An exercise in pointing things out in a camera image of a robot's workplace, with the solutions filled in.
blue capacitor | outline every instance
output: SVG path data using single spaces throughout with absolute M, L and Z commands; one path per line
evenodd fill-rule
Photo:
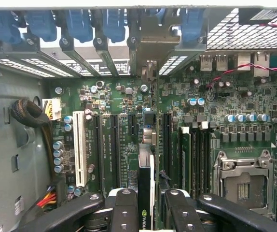
M 75 191 L 75 186 L 69 185 L 69 187 L 68 187 L 68 193 L 73 194 L 74 191 Z
M 59 150 L 56 150 L 56 151 L 53 152 L 53 156 L 55 158 L 59 158 L 60 156 L 62 156 L 62 154 L 63 154 L 63 150 L 62 149 L 59 149 Z
M 54 150 L 59 150 L 60 148 L 62 148 L 62 142 L 61 141 L 57 141 L 53 144 L 53 149 Z

metal mesh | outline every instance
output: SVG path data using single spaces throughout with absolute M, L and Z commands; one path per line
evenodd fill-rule
M 54 77 L 53 75 L 50 75 L 48 73 L 33 69 L 31 67 L 28 67 L 26 65 L 11 61 L 9 59 L 0 59 L 0 64 L 9 66 L 11 68 L 15 68 L 15 69 L 19 69 L 28 73 L 32 73 L 38 76 L 42 76 L 42 77 Z
M 271 23 L 277 24 L 277 18 Z M 208 50 L 277 49 L 277 28 L 239 25 L 238 9 L 219 23 L 208 35 Z

green circuit board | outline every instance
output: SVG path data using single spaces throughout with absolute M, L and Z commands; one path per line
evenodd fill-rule
M 119 144 L 120 153 L 120 173 L 121 186 L 127 186 L 127 172 L 136 171 L 138 168 L 138 144 L 142 142 L 142 108 L 151 107 L 152 105 L 152 89 L 142 93 L 139 88 L 141 80 L 134 78 L 106 78 L 103 89 L 99 89 L 97 93 L 91 93 L 90 87 L 95 86 L 99 79 L 90 78 L 88 80 L 56 80 L 50 83 L 51 96 L 61 99 L 62 119 L 66 116 L 71 116 L 73 111 L 84 111 L 90 109 L 93 115 L 101 116 L 101 145 L 103 147 L 103 160 L 101 162 L 104 171 L 103 183 L 104 187 L 100 188 L 101 180 L 98 175 L 99 157 L 97 153 L 96 142 L 93 134 L 93 122 L 86 123 L 86 147 L 87 147 L 87 165 L 95 165 L 95 169 L 91 174 L 88 174 L 88 183 L 85 186 L 86 191 L 102 192 L 107 196 L 113 187 L 112 174 L 112 152 L 111 152 L 111 130 L 110 130 L 110 115 L 116 115 L 119 119 Z M 61 87 L 63 92 L 58 95 L 55 93 L 55 88 Z M 85 96 L 88 101 L 81 101 L 80 96 Z M 138 125 L 137 135 L 128 136 L 128 115 L 136 116 Z M 71 138 L 71 133 L 67 133 L 64 129 L 65 123 L 63 120 L 54 122 L 54 141 L 62 141 L 65 144 L 63 154 L 64 171 L 62 174 L 73 177 L 75 175 L 75 159 L 74 147 Z

chip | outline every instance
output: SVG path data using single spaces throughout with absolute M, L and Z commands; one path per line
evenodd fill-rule
M 211 109 L 210 109 L 210 113 L 211 113 L 212 115 L 216 115 L 216 114 L 217 114 L 217 108 L 211 108 Z
M 182 111 L 186 114 L 189 112 L 189 108 L 188 107 L 183 107 Z
M 248 103 L 247 110 L 253 110 L 253 109 L 254 109 L 254 103 Z
M 198 112 L 199 112 L 199 113 L 204 113 L 204 111 L 205 111 L 204 107 L 199 107 L 199 108 L 198 108 Z
M 270 89 L 265 89 L 264 93 L 265 93 L 265 95 L 270 95 L 272 93 L 272 91 Z

